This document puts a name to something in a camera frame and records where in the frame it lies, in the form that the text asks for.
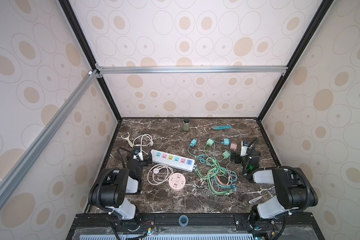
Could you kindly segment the pink round socket hub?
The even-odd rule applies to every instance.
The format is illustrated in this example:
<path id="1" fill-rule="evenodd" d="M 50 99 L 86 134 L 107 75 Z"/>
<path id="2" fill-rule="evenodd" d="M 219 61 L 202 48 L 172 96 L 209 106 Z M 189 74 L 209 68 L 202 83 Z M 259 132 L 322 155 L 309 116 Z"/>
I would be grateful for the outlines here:
<path id="1" fill-rule="evenodd" d="M 181 173 L 173 173 L 169 177 L 168 183 L 173 191 L 181 191 L 186 185 L 186 178 Z"/>

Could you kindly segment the silver aluminium bar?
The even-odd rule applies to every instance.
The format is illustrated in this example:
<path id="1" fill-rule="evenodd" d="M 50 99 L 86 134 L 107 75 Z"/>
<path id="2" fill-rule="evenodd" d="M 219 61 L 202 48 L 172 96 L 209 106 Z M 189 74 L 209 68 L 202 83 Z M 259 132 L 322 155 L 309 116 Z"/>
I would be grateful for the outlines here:
<path id="1" fill-rule="evenodd" d="M 46 148 L 57 130 L 61 127 L 73 108 L 81 99 L 82 95 L 99 75 L 99 71 L 93 69 L 78 85 L 71 96 L 64 102 L 62 107 L 58 109 L 47 126 L 40 132 L 38 137 L 26 149 L 19 161 L 14 165 L 10 172 L 0 183 L 0 210 L 3 208 L 9 197 L 24 179 L 30 168 Z"/>
<path id="2" fill-rule="evenodd" d="M 100 74 L 285 73 L 287 66 L 99 67 Z"/>

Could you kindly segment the small white clip tool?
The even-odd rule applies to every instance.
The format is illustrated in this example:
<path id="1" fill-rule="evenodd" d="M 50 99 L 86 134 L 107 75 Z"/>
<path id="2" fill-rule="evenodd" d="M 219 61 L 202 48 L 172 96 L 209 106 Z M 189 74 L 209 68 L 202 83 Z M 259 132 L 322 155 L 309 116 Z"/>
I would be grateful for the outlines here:
<path id="1" fill-rule="evenodd" d="M 249 203 L 250 205 L 252 205 L 252 204 L 258 204 L 258 203 L 263 203 L 263 202 L 265 202 L 267 199 L 268 199 L 268 198 L 267 198 L 266 196 L 258 196 L 258 197 L 255 197 L 255 198 L 249 200 L 248 203 Z"/>

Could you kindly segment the pink charger plug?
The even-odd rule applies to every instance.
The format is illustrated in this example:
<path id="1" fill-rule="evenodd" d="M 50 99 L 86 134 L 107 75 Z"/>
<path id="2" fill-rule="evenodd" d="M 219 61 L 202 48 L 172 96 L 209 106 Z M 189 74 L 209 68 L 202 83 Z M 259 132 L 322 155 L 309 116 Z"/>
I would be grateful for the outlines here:
<path id="1" fill-rule="evenodd" d="M 236 151 L 236 150 L 237 150 L 237 148 L 238 148 L 238 145 L 237 145 L 237 144 L 235 144 L 235 143 L 231 143 L 231 145 L 230 145 L 230 150 L 232 150 L 232 151 Z"/>

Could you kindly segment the green charger plug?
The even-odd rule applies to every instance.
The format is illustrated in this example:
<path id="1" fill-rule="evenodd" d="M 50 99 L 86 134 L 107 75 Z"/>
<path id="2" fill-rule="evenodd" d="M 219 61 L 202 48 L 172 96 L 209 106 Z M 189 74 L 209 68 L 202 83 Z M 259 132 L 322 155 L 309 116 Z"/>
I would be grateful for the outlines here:
<path id="1" fill-rule="evenodd" d="M 209 138 L 209 139 L 207 140 L 207 142 L 206 142 L 206 145 L 207 145 L 207 146 L 214 146 L 214 145 L 215 145 L 215 140 Z"/>
<path id="2" fill-rule="evenodd" d="M 229 159 L 231 157 L 231 152 L 230 151 L 224 151 L 222 153 L 223 159 Z"/>

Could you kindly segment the silver aluminium bar back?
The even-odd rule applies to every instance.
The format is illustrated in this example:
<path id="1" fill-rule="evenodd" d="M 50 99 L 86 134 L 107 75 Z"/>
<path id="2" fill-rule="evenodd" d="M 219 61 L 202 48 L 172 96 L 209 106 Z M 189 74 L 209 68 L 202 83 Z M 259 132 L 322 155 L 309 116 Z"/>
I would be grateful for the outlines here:
<path id="1" fill-rule="evenodd" d="M 285 73 L 287 66 L 99 67 L 100 74 Z"/>

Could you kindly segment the teal utility knife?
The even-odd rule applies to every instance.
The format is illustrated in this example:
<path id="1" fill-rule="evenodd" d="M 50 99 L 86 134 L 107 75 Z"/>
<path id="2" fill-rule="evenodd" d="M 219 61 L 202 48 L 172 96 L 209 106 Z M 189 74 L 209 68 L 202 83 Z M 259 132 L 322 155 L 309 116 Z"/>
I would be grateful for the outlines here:
<path id="1" fill-rule="evenodd" d="M 226 130 L 226 129 L 231 129 L 231 126 L 213 126 L 211 127 L 213 130 Z"/>

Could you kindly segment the teal charger plug right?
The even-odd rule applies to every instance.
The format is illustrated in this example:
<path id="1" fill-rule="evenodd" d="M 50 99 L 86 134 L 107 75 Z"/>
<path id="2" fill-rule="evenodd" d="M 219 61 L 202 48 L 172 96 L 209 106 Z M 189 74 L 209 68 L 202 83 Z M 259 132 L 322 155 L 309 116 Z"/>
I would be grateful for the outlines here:
<path id="1" fill-rule="evenodd" d="M 230 139 L 224 139 L 223 144 L 225 146 L 229 146 L 231 144 L 231 140 Z"/>

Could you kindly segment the silver aluminium bar left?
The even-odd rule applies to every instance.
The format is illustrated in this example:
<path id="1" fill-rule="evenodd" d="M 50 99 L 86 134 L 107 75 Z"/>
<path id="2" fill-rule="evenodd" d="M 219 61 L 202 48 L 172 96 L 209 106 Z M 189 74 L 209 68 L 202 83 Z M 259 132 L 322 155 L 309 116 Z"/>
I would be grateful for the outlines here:
<path id="1" fill-rule="evenodd" d="M 57 130 L 61 127 L 73 108 L 81 99 L 82 95 L 99 75 L 99 71 L 93 69 L 78 85 L 71 96 L 64 102 L 62 107 L 58 109 L 47 126 L 40 132 L 38 137 L 26 149 L 19 161 L 14 165 L 10 172 L 0 183 L 0 210 L 3 208 L 9 197 L 24 179 L 30 168 L 46 148 Z"/>

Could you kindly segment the white colourful power strip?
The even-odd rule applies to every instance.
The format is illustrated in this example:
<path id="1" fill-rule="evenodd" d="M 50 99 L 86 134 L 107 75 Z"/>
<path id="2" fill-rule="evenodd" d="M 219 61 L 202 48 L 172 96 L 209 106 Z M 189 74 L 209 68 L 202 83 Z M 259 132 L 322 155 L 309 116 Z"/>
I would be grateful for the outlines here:
<path id="1" fill-rule="evenodd" d="M 182 171 L 192 172 L 195 169 L 195 161 L 186 157 L 181 157 L 162 151 L 151 150 L 152 161 L 156 164 L 167 165 Z"/>

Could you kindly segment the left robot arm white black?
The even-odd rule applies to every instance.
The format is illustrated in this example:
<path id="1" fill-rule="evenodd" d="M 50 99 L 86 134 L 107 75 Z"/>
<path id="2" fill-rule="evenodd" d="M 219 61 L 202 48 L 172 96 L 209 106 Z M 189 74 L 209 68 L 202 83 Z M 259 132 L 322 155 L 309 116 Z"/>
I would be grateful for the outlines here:
<path id="1" fill-rule="evenodd" d="M 133 220 L 139 215 L 138 208 L 126 195 L 139 194 L 143 188 L 144 167 L 152 163 L 152 155 L 143 151 L 116 148 L 122 168 L 103 169 L 88 195 L 88 203 L 120 220 Z"/>

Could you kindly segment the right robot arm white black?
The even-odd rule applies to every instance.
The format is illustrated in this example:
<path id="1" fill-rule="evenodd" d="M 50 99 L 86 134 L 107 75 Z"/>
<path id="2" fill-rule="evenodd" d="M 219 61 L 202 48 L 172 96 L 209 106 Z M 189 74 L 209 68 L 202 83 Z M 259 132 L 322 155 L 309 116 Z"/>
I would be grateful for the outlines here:
<path id="1" fill-rule="evenodd" d="M 318 204 L 319 198 L 308 177 L 300 168 L 276 166 L 260 168 L 261 153 L 256 150 L 259 139 L 241 142 L 234 162 L 243 167 L 242 174 L 251 183 L 273 185 L 275 196 L 252 207 L 249 222 L 254 226 L 260 220 L 300 213 Z"/>

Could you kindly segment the teal charger plug left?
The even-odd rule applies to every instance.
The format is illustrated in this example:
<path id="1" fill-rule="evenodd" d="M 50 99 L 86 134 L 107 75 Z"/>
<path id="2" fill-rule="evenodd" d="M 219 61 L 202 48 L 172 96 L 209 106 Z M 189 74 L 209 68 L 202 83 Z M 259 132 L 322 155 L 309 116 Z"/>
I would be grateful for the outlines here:
<path id="1" fill-rule="evenodd" d="M 193 139 L 190 143 L 190 147 L 194 147 L 197 144 L 198 140 L 197 139 Z"/>

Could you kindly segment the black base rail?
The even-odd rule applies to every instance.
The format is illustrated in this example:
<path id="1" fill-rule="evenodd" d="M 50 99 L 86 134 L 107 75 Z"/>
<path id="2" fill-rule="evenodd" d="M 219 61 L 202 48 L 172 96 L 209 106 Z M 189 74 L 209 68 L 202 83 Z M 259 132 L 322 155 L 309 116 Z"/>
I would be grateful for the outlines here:
<path id="1" fill-rule="evenodd" d="M 119 220 L 107 214 L 79 214 L 68 240 L 322 240 L 311 213 L 276 220 L 259 220 L 253 227 L 249 214 L 141 214 Z"/>

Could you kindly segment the teal charger plug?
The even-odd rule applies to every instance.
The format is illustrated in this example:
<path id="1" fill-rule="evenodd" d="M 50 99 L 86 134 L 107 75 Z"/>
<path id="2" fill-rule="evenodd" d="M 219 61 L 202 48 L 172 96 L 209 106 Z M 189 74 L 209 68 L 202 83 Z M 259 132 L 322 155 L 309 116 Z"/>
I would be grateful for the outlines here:
<path id="1" fill-rule="evenodd" d="M 193 139 L 190 143 L 190 147 L 194 147 L 197 144 L 198 140 L 197 139 Z"/>
<path id="2" fill-rule="evenodd" d="M 231 140 L 230 139 L 224 139 L 223 144 L 225 146 L 229 146 L 231 144 Z"/>

